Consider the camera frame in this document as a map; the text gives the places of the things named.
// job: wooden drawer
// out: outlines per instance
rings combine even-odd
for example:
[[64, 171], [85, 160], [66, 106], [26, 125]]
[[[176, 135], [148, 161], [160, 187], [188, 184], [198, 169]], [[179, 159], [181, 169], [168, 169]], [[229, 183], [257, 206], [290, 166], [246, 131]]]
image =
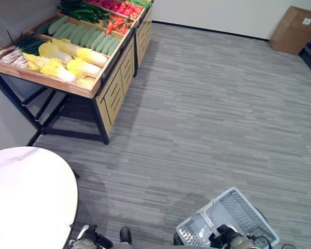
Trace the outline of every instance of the wooden drawer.
[[108, 116], [105, 100], [101, 100], [99, 98], [97, 98], [96, 100], [97, 100], [97, 105], [98, 105], [100, 115], [102, 117], [102, 120], [105, 126], [106, 133], [109, 134], [112, 129], [112, 125], [109, 121], [109, 116]]
[[128, 91], [129, 85], [134, 76], [134, 63], [134, 47], [132, 46], [121, 64], [122, 89], [124, 95]]
[[152, 15], [151, 9], [149, 10], [147, 16], [140, 24], [140, 27], [137, 30], [137, 58], [138, 66], [142, 63], [143, 57], [145, 55], [146, 49], [151, 40], [151, 31], [152, 31]]
[[104, 96], [111, 125], [114, 124], [119, 113], [123, 98], [121, 71], [118, 70]]

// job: wooden crate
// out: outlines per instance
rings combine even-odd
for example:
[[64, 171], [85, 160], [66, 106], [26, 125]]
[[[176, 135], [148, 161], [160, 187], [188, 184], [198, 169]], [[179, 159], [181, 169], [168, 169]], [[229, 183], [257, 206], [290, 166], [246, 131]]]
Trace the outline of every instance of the wooden crate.
[[115, 66], [108, 83], [96, 97], [101, 116], [109, 119], [109, 123], [104, 124], [107, 134], [110, 133], [119, 113], [134, 71], [134, 43], [131, 41]]
[[137, 59], [138, 67], [142, 63], [143, 57], [145, 55], [146, 49], [149, 46], [151, 35], [152, 35], [152, 9], [150, 8], [144, 18], [144, 20], [139, 24], [137, 28]]
[[[58, 12], [58, 13], [52, 15], [50, 18], [43, 21], [42, 23], [40, 23], [39, 25], [31, 28], [27, 32], [34, 32], [39, 27], [41, 27], [42, 25], [44, 25], [44, 24], [46, 24], [52, 20], [55, 20], [55, 19], [61, 17], [62, 15], [63, 14]], [[102, 27], [100, 24], [92, 24], [89, 22], [85, 22], [83, 20], [76, 20], [76, 19], [71, 18], [71, 17], [68, 17], [68, 22], [72, 22], [72, 23], [75, 23], [78, 25], [82, 24], [88, 28], [95, 26], [101, 31], [106, 31], [106, 28]], [[103, 72], [108, 69], [107, 67], [110, 64], [112, 64], [112, 60], [115, 60], [117, 57], [117, 54], [120, 53], [121, 46], [123, 43], [126, 42], [125, 40], [128, 36], [128, 33], [126, 35], [122, 35], [122, 34], [119, 34], [117, 32], [114, 32], [114, 31], [111, 32], [111, 35], [114, 38], [120, 39], [121, 42], [119, 43], [119, 45], [117, 46], [116, 50], [114, 51], [114, 53], [111, 57], [106, 56], [108, 58], [108, 61], [104, 65], [102, 72], [95, 79], [87, 77], [85, 79], [78, 79], [76, 84], [69, 84], [69, 83], [63, 82], [63, 81], [61, 81], [55, 77], [50, 77], [50, 76], [46, 76], [46, 75], [43, 75], [43, 74], [38, 73], [38, 72], [34, 72], [34, 71], [18, 68], [15, 66], [7, 65], [7, 64], [4, 64], [2, 62], [0, 62], [0, 73], [11, 75], [11, 76], [18, 77], [18, 78], [22, 78], [25, 80], [29, 80], [29, 81], [32, 81], [32, 82], [35, 82], [35, 83], [38, 83], [38, 84], [41, 84], [41, 85], [44, 85], [47, 87], [55, 88], [58, 90], [69, 92], [69, 93], [74, 93], [74, 94], [84, 96], [87, 98], [93, 98], [101, 86], [101, 77], [102, 77]], [[50, 37], [47, 37], [44, 35], [39, 35], [39, 36], [43, 37], [43, 38], [50, 39]], [[12, 46], [12, 43], [9, 43], [9, 44], [6, 44], [6, 45], [0, 47], [0, 51], [2, 49], [8, 48], [10, 46]]]

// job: table leg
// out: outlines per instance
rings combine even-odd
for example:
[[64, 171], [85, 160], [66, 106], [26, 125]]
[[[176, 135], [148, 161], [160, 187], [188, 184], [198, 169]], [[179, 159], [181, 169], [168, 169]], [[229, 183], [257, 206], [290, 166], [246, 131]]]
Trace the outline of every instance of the table leg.
[[97, 104], [97, 101], [96, 101], [95, 97], [93, 99], [91, 99], [91, 109], [92, 109], [95, 122], [97, 124], [99, 133], [100, 133], [100, 135], [102, 137], [102, 140], [103, 140], [104, 144], [109, 144], [108, 135], [107, 135], [107, 132], [105, 130], [103, 119], [102, 119], [102, 117], [100, 115], [100, 112], [99, 112], [99, 109], [98, 109], [98, 104]]
[[0, 75], [0, 90], [4, 95], [13, 103], [13, 105], [22, 113], [22, 115], [39, 131], [42, 125], [35, 116], [29, 111], [29, 109], [23, 104], [23, 102], [17, 97], [10, 86], [5, 82], [5, 80]]
[[134, 77], [136, 77], [137, 71], [138, 71], [137, 32], [135, 32], [135, 34], [134, 34], [134, 59], [135, 59], [135, 72], [134, 72]]

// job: baseboard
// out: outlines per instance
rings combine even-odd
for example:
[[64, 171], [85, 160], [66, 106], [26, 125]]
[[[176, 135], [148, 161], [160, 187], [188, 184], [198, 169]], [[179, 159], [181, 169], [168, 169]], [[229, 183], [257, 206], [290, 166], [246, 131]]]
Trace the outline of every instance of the baseboard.
[[239, 34], [235, 34], [235, 33], [219, 31], [219, 30], [203, 29], [201, 27], [193, 27], [193, 26], [181, 25], [181, 24], [170, 23], [170, 22], [160, 22], [160, 21], [152, 21], [152, 23], [159, 23], [159, 24], [165, 24], [165, 25], [176, 26], [176, 27], [185, 27], [188, 29], [201, 30], [201, 31], [213, 32], [213, 33], [220, 33], [220, 34], [225, 34], [225, 35], [234, 35], [234, 36], [250, 38], [250, 39], [255, 39], [255, 40], [262, 40], [264, 42], [268, 42], [268, 39], [263, 39], [263, 38], [258, 38], [258, 37], [254, 37], [254, 36], [248, 36], [248, 35], [239, 35]]
[[41, 135], [41, 132], [37, 131], [36, 134], [34, 134], [33, 137], [29, 140], [27, 146], [33, 146], [34, 143], [37, 141], [37, 139], [39, 138], [40, 135]]

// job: white plastic basket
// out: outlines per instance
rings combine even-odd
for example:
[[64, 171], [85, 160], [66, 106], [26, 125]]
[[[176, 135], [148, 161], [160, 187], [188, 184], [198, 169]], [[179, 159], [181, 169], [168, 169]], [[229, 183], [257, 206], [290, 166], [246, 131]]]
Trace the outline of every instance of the white plastic basket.
[[[176, 231], [184, 245], [209, 247], [209, 236], [212, 233], [217, 236], [217, 228], [223, 224], [244, 236], [265, 236], [272, 247], [280, 240], [264, 217], [235, 187], [198, 210], [178, 225]], [[268, 248], [264, 240], [257, 240], [256, 243], [261, 248]]]

